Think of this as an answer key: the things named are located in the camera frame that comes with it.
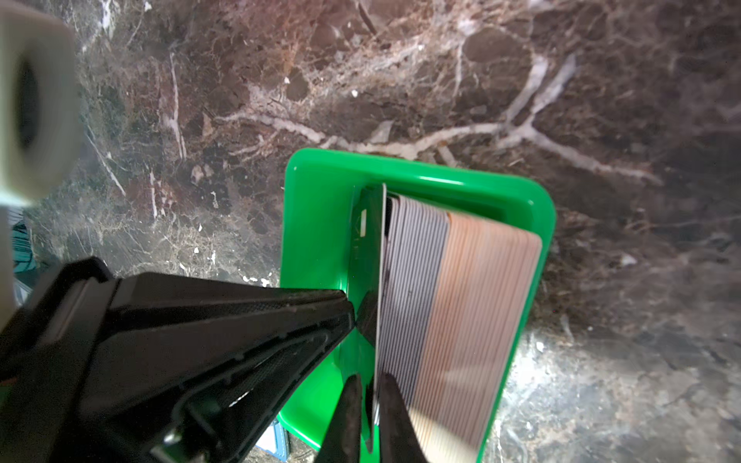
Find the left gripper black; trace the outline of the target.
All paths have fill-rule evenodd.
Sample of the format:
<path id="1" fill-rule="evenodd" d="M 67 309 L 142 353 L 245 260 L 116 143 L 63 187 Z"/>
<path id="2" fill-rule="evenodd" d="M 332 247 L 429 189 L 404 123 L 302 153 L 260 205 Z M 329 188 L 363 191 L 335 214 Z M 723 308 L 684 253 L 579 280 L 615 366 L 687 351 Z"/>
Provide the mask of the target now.
<path id="1" fill-rule="evenodd" d="M 52 457 L 93 351 L 77 416 L 119 461 L 239 462 L 353 325 L 337 289 L 50 269 L 1 333 L 1 459 Z"/>

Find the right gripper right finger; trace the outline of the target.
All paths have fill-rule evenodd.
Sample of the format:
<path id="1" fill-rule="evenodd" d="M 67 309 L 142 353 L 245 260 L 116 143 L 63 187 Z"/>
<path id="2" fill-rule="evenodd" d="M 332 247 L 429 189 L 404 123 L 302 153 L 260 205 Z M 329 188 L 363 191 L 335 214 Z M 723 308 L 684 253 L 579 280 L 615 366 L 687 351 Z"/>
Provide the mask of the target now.
<path id="1" fill-rule="evenodd" d="M 427 463 L 396 378 L 384 372 L 379 380 L 379 443 L 381 463 Z"/>

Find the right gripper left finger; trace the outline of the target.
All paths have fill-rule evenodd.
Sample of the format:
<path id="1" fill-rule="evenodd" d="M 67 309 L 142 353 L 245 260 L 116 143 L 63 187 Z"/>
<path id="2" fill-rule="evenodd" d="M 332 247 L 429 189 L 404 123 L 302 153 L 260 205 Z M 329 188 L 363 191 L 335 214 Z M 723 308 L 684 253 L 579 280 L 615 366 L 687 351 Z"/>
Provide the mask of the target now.
<path id="1" fill-rule="evenodd" d="M 358 374 L 343 386 L 315 463 L 359 463 L 363 388 Z"/>

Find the dark green VIP card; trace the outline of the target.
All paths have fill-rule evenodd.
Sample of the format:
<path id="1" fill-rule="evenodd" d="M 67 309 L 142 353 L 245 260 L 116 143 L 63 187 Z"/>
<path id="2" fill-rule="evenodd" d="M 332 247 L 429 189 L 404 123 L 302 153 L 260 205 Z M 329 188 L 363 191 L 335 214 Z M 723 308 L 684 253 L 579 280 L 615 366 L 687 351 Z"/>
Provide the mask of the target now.
<path id="1" fill-rule="evenodd" d="M 374 430 L 377 320 L 382 293 L 387 188 L 366 186 L 359 192 L 350 221 L 347 295 L 355 308 L 357 370 L 363 384 L 363 423 Z"/>

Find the green plastic card tray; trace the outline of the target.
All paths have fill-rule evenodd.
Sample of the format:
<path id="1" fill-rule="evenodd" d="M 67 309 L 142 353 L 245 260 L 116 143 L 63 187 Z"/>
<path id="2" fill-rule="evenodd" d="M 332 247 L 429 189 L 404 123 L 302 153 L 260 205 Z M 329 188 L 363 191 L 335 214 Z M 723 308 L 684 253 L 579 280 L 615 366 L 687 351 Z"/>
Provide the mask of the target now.
<path id="1" fill-rule="evenodd" d="M 494 219 L 538 235 L 542 250 L 530 293 L 513 338 L 477 462 L 484 462 L 486 439 L 511 373 L 517 347 L 535 302 L 556 225 L 557 212 L 548 192 L 526 177 L 455 169 L 423 162 L 337 150 L 302 149 L 289 160 L 285 175 L 280 287 L 347 289 L 351 213 L 362 188 L 386 183 L 428 202 Z M 278 415 L 296 438 L 319 451 L 345 380 L 372 367 L 355 350 L 353 331 L 301 383 Z"/>

